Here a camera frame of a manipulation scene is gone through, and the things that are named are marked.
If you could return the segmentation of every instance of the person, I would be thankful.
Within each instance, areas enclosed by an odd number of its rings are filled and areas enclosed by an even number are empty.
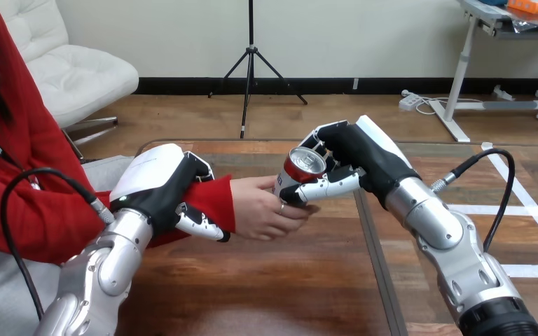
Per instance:
[[[106,171],[106,163],[95,162],[90,175],[98,175],[93,173],[97,166]],[[37,167],[59,169],[90,187],[71,146],[43,105],[0,15],[0,199],[14,176]],[[119,177],[107,176],[109,184]],[[184,199],[224,230],[246,239],[269,241],[296,231],[317,211],[314,207],[282,209],[280,200],[264,190],[274,178],[231,180],[227,176],[196,183]],[[108,192],[98,192],[97,196],[109,203]],[[15,244],[27,260],[46,309],[57,291],[57,265],[81,252],[102,231],[103,223],[64,181],[50,175],[22,181],[10,196],[7,214]],[[185,236],[172,231],[156,237],[152,246]],[[0,336],[32,335],[37,325],[32,300],[0,226]]]

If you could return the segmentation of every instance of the robotic arm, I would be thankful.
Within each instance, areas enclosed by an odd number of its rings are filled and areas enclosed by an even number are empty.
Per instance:
[[[201,211],[181,201],[194,181],[214,179],[209,165],[174,144],[136,157],[110,194],[111,210],[102,205],[104,231],[60,274],[57,299],[36,336],[114,335],[118,308],[129,295],[131,280],[152,237],[173,229],[226,242],[230,233]]]
[[[440,293],[463,335],[538,335],[538,324],[510,278],[483,251],[473,221],[449,210],[436,195],[456,176],[447,175],[431,190],[366,116],[354,125],[341,121],[318,127],[301,146],[323,155],[328,171],[316,181],[280,190],[285,202],[320,200],[359,188],[373,193],[436,267]]]

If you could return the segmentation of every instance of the red sweater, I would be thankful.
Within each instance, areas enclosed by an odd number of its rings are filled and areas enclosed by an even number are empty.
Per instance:
[[[52,167],[90,187],[88,179],[53,117],[43,105],[27,67],[0,15],[0,91],[13,114],[7,125],[0,120],[0,145],[25,169]],[[0,199],[6,184],[20,170],[0,158]],[[8,222],[22,257],[60,263],[81,252],[103,228],[94,211],[64,181],[38,176],[44,190],[21,182],[9,198]],[[109,193],[97,193],[105,204]],[[185,200],[204,211],[218,226],[235,228],[229,177],[193,185]],[[152,245],[182,237],[171,232]],[[8,252],[0,224],[0,251]]]

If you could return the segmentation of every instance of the can lid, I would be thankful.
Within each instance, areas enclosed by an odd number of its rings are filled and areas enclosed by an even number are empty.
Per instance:
[[[310,148],[296,147],[289,152],[289,157],[297,168],[307,173],[321,174],[326,170],[325,159]]]

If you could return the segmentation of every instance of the desk leg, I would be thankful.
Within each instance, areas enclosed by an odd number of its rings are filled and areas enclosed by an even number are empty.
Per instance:
[[[469,30],[467,31],[467,38],[465,39],[465,46],[459,56],[459,64],[457,65],[457,71],[455,72],[455,80],[453,81],[453,87],[450,89],[450,95],[448,96],[448,103],[446,109],[442,109],[442,105],[437,104],[432,108],[436,112],[437,116],[444,123],[448,131],[453,135],[455,140],[459,142],[469,142],[469,137],[461,130],[461,127],[453,120],[453,114],[455,113],[455,107],[457,106],[457,100],[459,99],[459,93],[461,93],[461,86],[465,79],[465,73],[467,72],[467,66],[469,65],[469,58],[471,57],[471,47],[473,46],[475,37],[475,28],[477,27],[478,19],[475,17],[469,18]]]

